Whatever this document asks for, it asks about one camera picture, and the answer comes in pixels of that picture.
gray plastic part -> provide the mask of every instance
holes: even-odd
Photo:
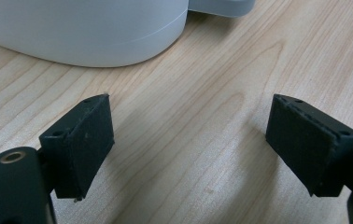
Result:
[[[255,0],[190,0],[189,10],[224,17],[241,17],[254,6]]]

black plastic block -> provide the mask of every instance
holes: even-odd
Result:
[[[340,194],[343,167],[353,156],[351,128],[299,99],[276,94],[266,139],[310,195]]]
[[[16,147],[0,154],[0,223],[52,223],[36,150]]]
[[[39,136],[58,198],[84,198],[114,144],[108,95],[88,98]]]

white plastic base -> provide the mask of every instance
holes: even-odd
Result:
[[[0,46],[90,67],[139,63],[182,33],[188,0],[0,0]]]

light wood surface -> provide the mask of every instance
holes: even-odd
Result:
[[[347,223],[310,197],[264,139],[274,93],[353,128],[353,1],[258,0],[240,19],[191,13],[178,41],[120,68],[84,68],[0,47],[0,152],[108,92],[116,145],[59,223]]]

wood grain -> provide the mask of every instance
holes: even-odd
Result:
[[[258,0],[240,19],[190,13],[168,50],[120,68],[52,63],[0,47],[0,152],[78,101],[110,94],[116,145],[59,223],[347,223],[311,198],[264,139],[272,96],[353,128],[353,1]]]

